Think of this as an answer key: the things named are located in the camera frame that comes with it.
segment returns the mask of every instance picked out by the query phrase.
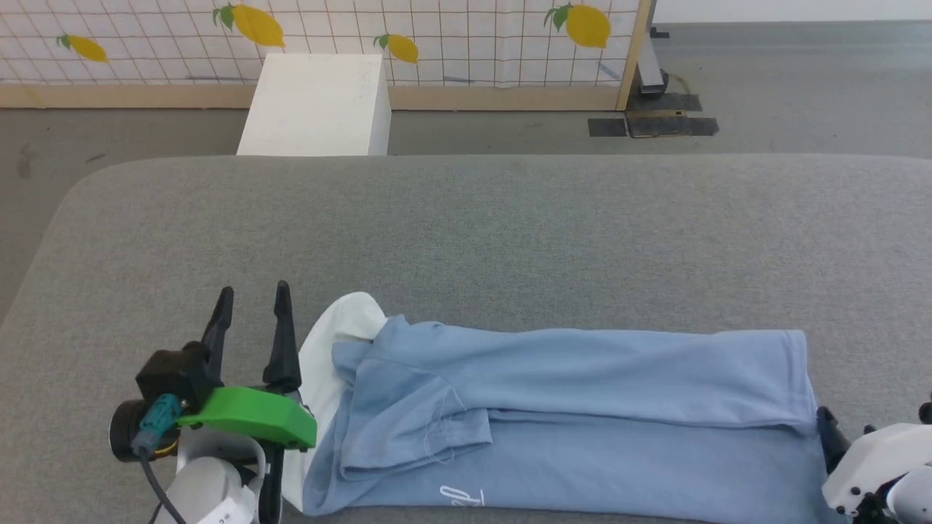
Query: green plastic part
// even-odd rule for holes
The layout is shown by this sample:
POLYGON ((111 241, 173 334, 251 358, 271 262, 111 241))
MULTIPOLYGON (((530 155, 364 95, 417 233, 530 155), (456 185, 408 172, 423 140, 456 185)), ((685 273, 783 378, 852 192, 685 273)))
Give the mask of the green plastic part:
POLYGON ((286 396, 253 388, 213 390, 200 413, 178 419, 179 426, 194 424, 245 434, 288 449, 317 444, 317 421, 303 407, 286 396))

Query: metal stand leg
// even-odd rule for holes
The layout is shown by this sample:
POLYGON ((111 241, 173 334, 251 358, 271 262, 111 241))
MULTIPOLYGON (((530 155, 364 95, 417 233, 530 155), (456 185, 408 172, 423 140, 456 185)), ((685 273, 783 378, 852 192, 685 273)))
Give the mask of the metal stand leg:
POLYGON ((637 55, 637 91, 641 96, 660 96, 666 91, 669 82, 668 76, 660 68, 657 55, 653 52, 651 42, 651 26, 653 25, 653 11, 657 8, 657 0, 651 2, 651 14, 647 20, 647 34, 641 44, 640 54, 637 55))

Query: white fabric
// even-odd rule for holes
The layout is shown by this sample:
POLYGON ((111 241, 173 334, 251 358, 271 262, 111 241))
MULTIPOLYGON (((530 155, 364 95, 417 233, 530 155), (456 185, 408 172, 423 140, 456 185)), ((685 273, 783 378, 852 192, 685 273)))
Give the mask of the white fabric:
MULTIPOLYGON (((301 400, 317 420, 317 443, 330 428, 346 382, 336 375, 331 349, 341 340, 373 340, 388 319, 367 293, 342 296, 323 312, 301 345, 301 400)), ((314 449, 305 453, 285 451, 281 495, 299 511, 303 509, 302 486, 308 476, 314 449)))

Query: lemon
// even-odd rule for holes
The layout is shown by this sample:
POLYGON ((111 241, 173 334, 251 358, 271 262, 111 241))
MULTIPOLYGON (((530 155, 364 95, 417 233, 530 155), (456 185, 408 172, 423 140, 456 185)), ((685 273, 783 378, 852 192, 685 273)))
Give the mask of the lemon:
POLYGON ((74 48, 75 53, 95 62, 107 62, 107 52, 97 45, 97 42, 88 40, 84 36, 63 34, 55 39, 55 45, 66 49, 74 48))
POLYGON ((567 24, 569 39, 584 48, 605 48, 611 34, 611 23, 605 13, 592 6, 566 4, 554 7, 543 17, 543 24, 553 20, 557 31, 567 24))
POLYGON ((402 62, 418 63, 418 46, 405 36, 385 33, 376 36, 372 41, 372 45, 375 44, 379 44, 383 49, 388 48, 391 56, 402 62))
POLYGON ((243 36, 260 46, 285 47, 284 31, 281 30, 279 23, 265 11, 243 4, 235 6, 226 4, 224 7, 213 10, 213 25, 217 24, 217 16, 227 29, 232 30, 235 22, 236 28, 243 36))

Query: gray table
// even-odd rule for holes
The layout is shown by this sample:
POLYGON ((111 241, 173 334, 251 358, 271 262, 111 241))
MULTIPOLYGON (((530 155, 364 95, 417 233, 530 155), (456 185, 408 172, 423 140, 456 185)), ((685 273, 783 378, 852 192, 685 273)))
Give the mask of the gray table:
MULTIPOLYGON (((125 164, 64 200, 0 326, 8 522, 145 522, 107 425, 158 349, 236 288, 224 379, 260 380, 275 282, 300 340, 351 291, 486 329, 795 327, 843 428, 932 387, 932 163, 895 158, 201 158, 125 164)), ((169 461, 158 462, 167 481, 169 461)), ((289 512, 288 522, 303 518, 289 512)), ((328 522, 645 522, 446 508, 328 522)))

